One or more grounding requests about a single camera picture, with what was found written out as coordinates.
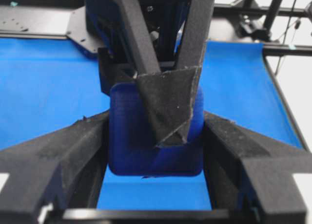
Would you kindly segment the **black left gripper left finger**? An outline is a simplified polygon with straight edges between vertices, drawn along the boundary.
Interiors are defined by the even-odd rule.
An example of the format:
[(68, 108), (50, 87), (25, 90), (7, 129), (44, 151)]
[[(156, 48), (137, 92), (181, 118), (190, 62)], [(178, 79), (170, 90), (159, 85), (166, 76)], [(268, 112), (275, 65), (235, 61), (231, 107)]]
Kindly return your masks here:
[(1, 150), (1, 223), (40, 224), (50, 210), (96, 207), (108, 125), (103, 112)]

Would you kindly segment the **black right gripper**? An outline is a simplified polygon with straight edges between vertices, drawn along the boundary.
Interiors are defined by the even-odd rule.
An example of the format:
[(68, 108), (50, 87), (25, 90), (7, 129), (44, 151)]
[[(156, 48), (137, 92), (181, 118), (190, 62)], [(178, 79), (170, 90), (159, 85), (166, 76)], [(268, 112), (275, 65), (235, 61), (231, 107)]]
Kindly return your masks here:
[[(214, 1), (85, 0), (88, 26), (104, 42), (98, 51), (101, 89), (108, 94), (139, 75), (136, 85), (157, 148), (187, 143)], [(161, 62), (175, 59), (184, 21), (175, 65), (160, 73)]]

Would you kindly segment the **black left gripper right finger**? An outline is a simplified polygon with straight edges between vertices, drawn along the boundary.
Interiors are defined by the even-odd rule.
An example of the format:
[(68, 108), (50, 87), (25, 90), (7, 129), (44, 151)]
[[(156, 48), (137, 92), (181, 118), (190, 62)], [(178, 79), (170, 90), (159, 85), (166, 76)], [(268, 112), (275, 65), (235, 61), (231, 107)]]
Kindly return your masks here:
[(209, 112), (203, 140), (213, 208), (253, 211), (260, 224), (311, 223), (311, 153)]

